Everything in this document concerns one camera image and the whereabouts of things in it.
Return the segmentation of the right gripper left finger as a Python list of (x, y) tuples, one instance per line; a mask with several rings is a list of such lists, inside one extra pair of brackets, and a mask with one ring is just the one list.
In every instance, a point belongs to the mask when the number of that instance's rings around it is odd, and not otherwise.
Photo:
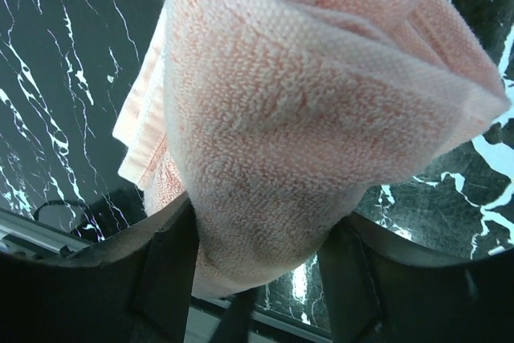
[(68, 257), (1, 255), (4, 342), (181, 342), (198, 251), (182, 194)]

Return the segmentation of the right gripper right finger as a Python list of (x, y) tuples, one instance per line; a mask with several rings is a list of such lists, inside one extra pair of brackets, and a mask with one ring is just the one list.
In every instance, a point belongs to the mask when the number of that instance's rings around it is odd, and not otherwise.
[(511, 342), (513, 251), (460, 259), (360, 216), (317, 252), (335, 342)]

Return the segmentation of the pink towel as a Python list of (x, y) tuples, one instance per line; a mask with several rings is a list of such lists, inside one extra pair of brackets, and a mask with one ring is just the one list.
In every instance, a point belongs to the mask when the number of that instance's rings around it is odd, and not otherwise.
[(509, 107), (448, 0), (165, 0), (112, 135), (147, 214), (189, 195), (192, 292), (219, 298), (300, 266), (368, 188)]

